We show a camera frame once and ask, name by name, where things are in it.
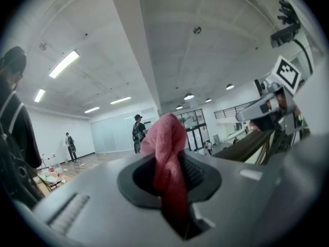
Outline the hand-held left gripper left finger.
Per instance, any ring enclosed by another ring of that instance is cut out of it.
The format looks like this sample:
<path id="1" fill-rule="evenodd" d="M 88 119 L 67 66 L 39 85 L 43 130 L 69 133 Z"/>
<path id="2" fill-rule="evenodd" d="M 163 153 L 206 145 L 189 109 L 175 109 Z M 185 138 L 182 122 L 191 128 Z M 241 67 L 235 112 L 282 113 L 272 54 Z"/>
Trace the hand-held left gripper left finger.
<path id="1" fill-rule="evenodd" d="M 65 219 L 64 236 L 83 246 L 184 246 L 159 210 L 134 206 L 119 191 L 121 170 L 153 157 L 141 153 L 85 170 L 45 197 L 33 213 L 49 226 Z"/>

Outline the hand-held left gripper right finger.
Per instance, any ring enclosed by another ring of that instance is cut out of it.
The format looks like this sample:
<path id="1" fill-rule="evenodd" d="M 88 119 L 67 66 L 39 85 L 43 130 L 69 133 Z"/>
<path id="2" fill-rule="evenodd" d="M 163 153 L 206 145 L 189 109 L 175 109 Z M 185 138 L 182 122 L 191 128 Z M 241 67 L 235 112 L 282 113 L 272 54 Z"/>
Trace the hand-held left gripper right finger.
<path id="1" fill-rule="evenodd" d="M 283 159 L 253 165 L 180 152 L 179 159 L 197 170 L 198 181 L 189 191 L 192 217 L 200 234 L 180 246 L 262 246 L 263 217 L 270 196 L 280 183 Z"/>

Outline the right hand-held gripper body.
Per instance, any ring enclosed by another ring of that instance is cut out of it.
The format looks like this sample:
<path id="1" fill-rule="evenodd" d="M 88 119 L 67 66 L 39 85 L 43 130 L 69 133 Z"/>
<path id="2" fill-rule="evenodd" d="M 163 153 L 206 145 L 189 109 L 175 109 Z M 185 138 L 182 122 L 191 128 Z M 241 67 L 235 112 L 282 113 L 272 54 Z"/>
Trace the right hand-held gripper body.
<path id="1" fill-rule="evenodd" d="M 302 129 L 302 118 L 293 97 L 303 82 L 301 72 L 279 56 L 272 71 L 260 83 L 272 124 L 286 135 Z"/>

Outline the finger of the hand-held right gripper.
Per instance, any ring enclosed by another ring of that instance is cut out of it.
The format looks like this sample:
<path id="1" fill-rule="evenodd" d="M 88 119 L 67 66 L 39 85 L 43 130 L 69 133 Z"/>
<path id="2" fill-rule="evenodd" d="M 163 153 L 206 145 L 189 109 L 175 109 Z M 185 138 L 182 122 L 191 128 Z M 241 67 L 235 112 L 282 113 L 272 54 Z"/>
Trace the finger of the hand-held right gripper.
<path id="1" fill-rule="evenodd" d="M 269 93 L 237 112 L 235 117 L 237 121 L 253 120 L 267 116 L 278 109 L 279 105 L 275 93 Z"/>

